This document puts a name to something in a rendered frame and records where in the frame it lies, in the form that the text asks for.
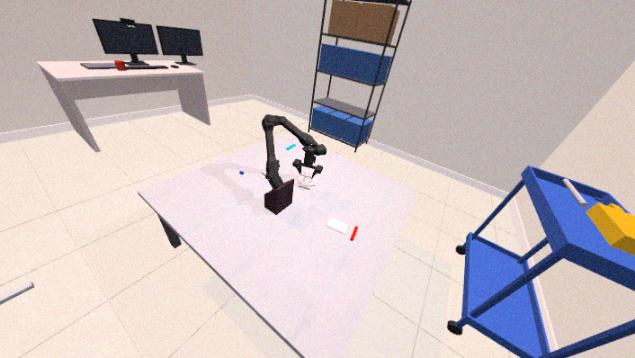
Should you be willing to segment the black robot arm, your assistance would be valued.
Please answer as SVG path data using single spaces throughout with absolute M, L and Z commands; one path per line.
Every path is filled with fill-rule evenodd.
M 265 142 L 266 142 L 266 151 L 267 151 L 267 161 L 266 161 L 266 175 L 265 178 L 268 180 L 269 184 L 272 186 L 273 190 L 279 188 L 283 184 L 283 180 L 279 176 L 279 167 L 280 160 L 276 159 L 274 152 L 274 142 L 273 142 L 273 126 L 282 125 L 286 130 L 292 133 L 295 137 L 298 138 L 299 142 L 304 146 L 302 148 L 305 151 L 306 158 L 313 158 L 313 163 L 316 162 L 316 156 L 322 156 L 326 154 L 326 147 L 324 144 L 318 144 L 311 135 L 306 132 L 301 131 L 294 124 L 292 124 L 289 120 L 286 119 L 285 116 L 271 115 L 266 114 L 262 119 L 262 126 L 265 133 Z M 311 145 L 312 144 L 312 145 Z

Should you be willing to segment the pale pink flat plate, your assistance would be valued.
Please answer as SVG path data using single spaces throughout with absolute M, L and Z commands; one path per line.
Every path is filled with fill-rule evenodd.
M 334 229 L 342 234 L 345 234 L 349 225 L 338 220 L 338 219 L 334 219 L 334 218 L 330 218 L 330 220 L 328 221 L 328 223 L 326 224 L 327 227 Z

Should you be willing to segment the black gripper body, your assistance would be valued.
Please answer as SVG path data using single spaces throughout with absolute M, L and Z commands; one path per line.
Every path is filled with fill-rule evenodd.
M 321 172 L 323 170 L 323 166 L 320 166 L 320 165 L 313 166 L 313 160 L 314 160 L 314 157 L 313 158 L 304 157 L 304 163 L 301 163 L 301 160 L 296 158 L 293 161 L 292 166 L 295 166 L 295 167 L 305 166 L 305 167 L 308 167 L 308 168 L 315 169 L 316 173 L 321 174 Z

